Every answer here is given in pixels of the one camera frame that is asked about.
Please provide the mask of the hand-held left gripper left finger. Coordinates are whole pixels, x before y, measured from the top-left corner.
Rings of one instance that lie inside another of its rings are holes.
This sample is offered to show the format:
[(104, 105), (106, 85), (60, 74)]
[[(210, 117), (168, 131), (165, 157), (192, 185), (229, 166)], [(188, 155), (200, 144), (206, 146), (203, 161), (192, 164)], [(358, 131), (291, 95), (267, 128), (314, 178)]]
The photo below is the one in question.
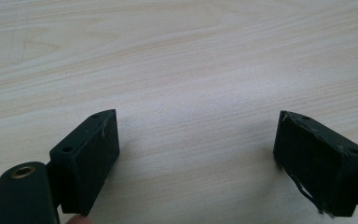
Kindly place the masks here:
[(114, 109), (89, 116), (49, 152), (53, 200), (65, 214), (90, 213), (119, 153)]

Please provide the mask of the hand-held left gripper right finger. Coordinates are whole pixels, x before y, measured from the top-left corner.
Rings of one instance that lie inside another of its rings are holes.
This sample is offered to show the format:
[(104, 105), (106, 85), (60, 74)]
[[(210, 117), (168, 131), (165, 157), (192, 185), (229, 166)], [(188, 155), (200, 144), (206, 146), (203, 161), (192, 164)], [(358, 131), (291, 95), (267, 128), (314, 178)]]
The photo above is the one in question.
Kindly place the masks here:
[(274, 159), (322, 213), (350, 217), (358, 207), (358, 145), (322, 123), (282, 111)]

